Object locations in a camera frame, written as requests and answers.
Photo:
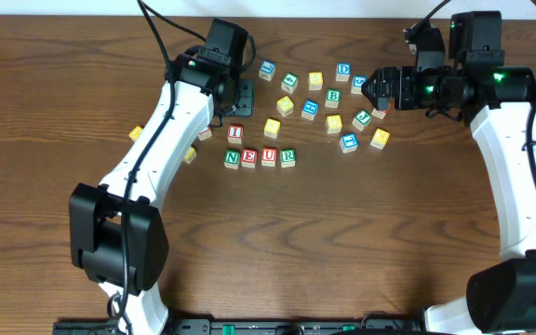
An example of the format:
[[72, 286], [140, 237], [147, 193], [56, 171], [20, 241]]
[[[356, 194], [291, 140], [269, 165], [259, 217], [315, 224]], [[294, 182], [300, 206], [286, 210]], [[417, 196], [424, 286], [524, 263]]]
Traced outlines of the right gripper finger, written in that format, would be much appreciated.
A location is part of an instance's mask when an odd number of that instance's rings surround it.
[[361, 86], [362, 93], [376, 93], [377, 92], [377, 76], [372, 75]]
[[389, 109], [389, 97], [380, 93], [365, 92], [364, 95], [378, 111], [386, 111]]

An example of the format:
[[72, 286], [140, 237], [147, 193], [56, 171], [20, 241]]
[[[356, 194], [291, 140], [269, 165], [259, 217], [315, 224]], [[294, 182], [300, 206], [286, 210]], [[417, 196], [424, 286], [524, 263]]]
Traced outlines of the green N block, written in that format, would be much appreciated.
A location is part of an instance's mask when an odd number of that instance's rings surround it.
[[223, 164], [227, 168], [238, 169], [241, 159], [241, 153], [236, 150], [227, 150], [223, 158]]

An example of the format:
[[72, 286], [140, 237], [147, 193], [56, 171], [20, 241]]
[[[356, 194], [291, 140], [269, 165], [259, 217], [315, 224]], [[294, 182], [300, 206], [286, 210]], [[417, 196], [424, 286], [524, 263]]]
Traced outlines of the red E block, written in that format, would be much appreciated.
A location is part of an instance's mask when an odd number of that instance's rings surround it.
[[258, 160], [258, 152], [253, 149], [244, 149], [241, 154], [241, 166], [243, 168], [255, 168]]

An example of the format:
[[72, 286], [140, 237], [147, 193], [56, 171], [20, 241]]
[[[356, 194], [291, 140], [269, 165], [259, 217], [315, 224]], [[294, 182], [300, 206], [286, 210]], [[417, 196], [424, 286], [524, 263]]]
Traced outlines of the red U block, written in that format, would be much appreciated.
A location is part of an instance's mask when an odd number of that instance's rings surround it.
[[261, 164], [264, 167], [275, 167], [278, 157], [276, 148], [264, 147], [261, 151]]

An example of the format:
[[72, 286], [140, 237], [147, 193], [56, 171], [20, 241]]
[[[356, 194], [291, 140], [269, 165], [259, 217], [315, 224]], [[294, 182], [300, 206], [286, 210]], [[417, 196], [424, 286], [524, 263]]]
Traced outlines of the green R block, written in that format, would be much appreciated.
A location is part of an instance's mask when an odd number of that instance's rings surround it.
[[282, 168], [292, 168], [296, 165], [297, 157], [294, 149], [285, 149], [280, 152], [280, 162]]

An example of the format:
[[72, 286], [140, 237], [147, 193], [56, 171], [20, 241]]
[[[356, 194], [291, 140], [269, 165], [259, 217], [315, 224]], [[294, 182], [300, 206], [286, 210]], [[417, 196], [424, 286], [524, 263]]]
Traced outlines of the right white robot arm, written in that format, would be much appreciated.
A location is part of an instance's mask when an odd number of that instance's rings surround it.
[[378, 69], [361, 87], [378, 109], [449, 108], [481, 151], [500, 225], [500, 263], [472, 275], [464, 297], [427, 308], [424, 327], [448, 334], [536, 331], [536, 83], [525, 67]]

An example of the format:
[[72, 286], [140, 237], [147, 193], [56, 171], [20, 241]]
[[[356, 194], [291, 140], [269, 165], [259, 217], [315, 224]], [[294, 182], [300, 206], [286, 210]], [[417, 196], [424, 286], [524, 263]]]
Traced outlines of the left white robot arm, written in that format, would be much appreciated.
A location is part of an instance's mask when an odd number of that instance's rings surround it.
[[239, 56], [181, 54], [140, 138], [98, 186], [69, 200], [71, 258], [109, 295], [110, 320], [91, 334], [160, 334], [168, 319], [158, 279], [168, 257], [160, 211], [181, 161], [213, 117], [250, 114], [253, 86]]

